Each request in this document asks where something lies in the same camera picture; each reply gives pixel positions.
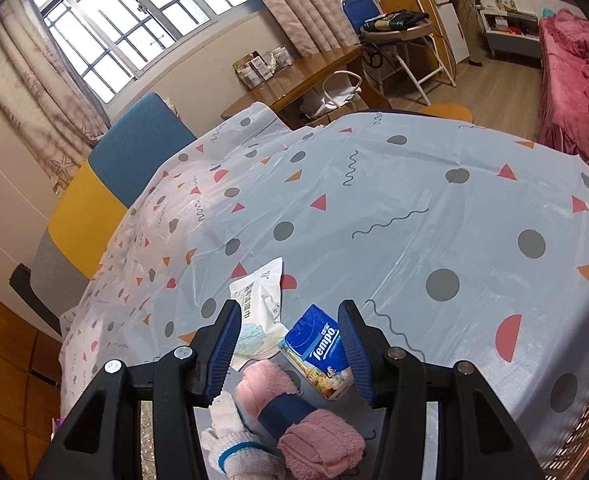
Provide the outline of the wicker basket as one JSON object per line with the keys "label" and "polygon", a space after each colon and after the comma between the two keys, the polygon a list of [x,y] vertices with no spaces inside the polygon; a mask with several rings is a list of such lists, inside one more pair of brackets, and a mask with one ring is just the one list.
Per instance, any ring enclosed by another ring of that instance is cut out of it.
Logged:
{"label": "wicker basket", "polygon": [[589,403],[556,456],[543,467],[545,479],[585,479],[589,473]]}

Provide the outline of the wooden side table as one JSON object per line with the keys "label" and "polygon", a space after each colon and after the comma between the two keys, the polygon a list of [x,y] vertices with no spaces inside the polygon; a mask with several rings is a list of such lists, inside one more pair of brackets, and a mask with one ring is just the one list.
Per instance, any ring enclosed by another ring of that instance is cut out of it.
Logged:
{"label": "wooden side table", "polygon": [[288,107],[302,99],[308,90],[320,84],[336,70],[349,70],[363,78],[361,94],[345,107],[328,115],[338,116],[340,112],[350,113],[359,110],[363,104],[368,110],[392,110],[387,96],[373,88],[366,79],[363,70],[364,47],[361,44],[353,47],[342,47],[327,52],[317,53],[298,58],[285,70],[281,70],[268,81],[249,90],[242,98],[226,108],[221,118],[227,120],[245,110],[255,102],[263,103],[291,128],[301,125],[300,117],[289,112]]}

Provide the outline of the grey yellow blue sofa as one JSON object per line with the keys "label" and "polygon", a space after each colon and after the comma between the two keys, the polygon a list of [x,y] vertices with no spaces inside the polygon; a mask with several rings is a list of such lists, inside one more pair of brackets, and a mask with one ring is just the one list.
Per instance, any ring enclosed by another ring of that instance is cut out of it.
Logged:
{"label": "grey yellow blue sofa", "polygon": [[135,102],[101,137],[63,192],[34,260],[10,287],[56,334],[80,301],[110,237],[159,167],[196,140],[156,93]]}

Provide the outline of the white knitted glove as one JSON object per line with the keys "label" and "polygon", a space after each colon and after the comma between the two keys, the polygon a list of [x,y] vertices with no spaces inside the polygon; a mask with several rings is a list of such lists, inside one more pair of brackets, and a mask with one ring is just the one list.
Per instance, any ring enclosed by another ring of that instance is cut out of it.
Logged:
{"label": "white knitted glove", "polygon": [[223,391],[208,408],[211,425],[200,443],[209,465],[227,479],[286,478],[284,461],[270,452],[246,426],[232,395]]}

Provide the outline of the blue tempo tissue pack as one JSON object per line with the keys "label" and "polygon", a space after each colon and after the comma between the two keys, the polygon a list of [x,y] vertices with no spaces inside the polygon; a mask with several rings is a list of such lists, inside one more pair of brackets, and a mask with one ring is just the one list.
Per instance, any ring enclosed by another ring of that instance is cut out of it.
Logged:
{"label": "blue tempo tissue pack", "polygon": [[315,304],[288,330],[278,348],[327,400],[337,400],[354,384],[338,323]]}

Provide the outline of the window with grille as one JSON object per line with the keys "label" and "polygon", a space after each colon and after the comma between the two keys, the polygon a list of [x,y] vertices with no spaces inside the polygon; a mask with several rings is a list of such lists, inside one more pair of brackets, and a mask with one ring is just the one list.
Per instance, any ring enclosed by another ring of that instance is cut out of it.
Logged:
{"label": "window with grille", "polygon": [[101,102],[183,41],[256,0],[32,0],[49,32]]}

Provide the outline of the blue folding chair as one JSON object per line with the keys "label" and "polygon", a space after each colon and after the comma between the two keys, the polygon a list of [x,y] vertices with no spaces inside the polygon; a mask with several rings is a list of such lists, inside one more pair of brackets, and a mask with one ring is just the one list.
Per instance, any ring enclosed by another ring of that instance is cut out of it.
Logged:
{"label": "blue folding chair", "polygon": [[376,0],[340,0],[340,6],[357,35],[366,21],[383,14]]}

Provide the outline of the patterned white tablecloth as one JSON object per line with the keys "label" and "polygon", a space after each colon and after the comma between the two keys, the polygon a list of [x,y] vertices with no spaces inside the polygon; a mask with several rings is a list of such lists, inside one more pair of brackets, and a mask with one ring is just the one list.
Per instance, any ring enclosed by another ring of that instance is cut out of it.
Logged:
{"label": "patterned white tablecloth", "polygon": [[63,315],[61,407],[157,360],[282,263],[281,322],[351,299],[391,344],[475,364],[541,462],[589,402],[589,164],[462,122],[254,104],[145,177]]}

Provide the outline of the white wet wipes pack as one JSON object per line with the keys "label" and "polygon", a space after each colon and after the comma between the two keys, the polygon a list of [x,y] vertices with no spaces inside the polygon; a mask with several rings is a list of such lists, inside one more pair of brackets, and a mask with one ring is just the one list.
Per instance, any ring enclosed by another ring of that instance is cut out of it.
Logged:
{"label": "white wet wipes pack", "polygon": [[288,332],[281,323],[281,258],[229,285],[241,308],[241,330],[230,366],[239,372],[250,361],[273,358]]}

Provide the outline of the beige patterned curtain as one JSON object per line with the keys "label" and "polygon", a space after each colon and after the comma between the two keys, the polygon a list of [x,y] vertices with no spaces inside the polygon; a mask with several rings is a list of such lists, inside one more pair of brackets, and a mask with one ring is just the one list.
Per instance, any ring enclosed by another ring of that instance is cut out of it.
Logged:
{"label": "beige patterned curtain", "polygon": [[109,129],[32,0],[0,5],[0,109],[57,195]]}

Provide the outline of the pink bed blanket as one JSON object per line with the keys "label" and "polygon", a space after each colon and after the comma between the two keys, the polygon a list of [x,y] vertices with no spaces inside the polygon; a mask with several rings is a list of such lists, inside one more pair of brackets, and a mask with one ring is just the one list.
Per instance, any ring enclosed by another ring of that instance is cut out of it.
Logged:
{"label": "pink bed blanket", "polygon": [[539,142],[589,164],[589,21],[567,9],[540,20]]}

